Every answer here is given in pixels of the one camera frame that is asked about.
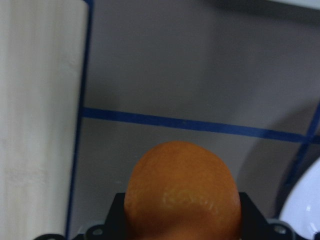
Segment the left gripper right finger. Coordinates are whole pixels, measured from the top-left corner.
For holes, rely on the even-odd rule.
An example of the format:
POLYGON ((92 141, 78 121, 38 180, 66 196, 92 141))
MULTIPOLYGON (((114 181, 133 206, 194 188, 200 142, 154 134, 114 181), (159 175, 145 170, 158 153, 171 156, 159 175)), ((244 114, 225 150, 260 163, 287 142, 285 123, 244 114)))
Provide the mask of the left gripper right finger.
POLYGON ((297 240, 298 235, 285 222, 266 219, 245 192, 240 192, 242 240, 297 240))

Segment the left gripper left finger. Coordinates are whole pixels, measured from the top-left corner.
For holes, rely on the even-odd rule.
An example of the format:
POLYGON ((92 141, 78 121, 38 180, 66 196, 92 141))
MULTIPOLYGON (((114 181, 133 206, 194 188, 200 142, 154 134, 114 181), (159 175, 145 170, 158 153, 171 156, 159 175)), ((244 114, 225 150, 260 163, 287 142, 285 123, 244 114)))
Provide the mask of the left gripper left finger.
POLYGON ((124 213, 125 193, 116 193, 111 207, 103 223, 95 223, 87 228, 84 233, 77 233, 71 238, 72 200, 67 208, 65 239, 66 240, 126 240, 126 220, 124 213))

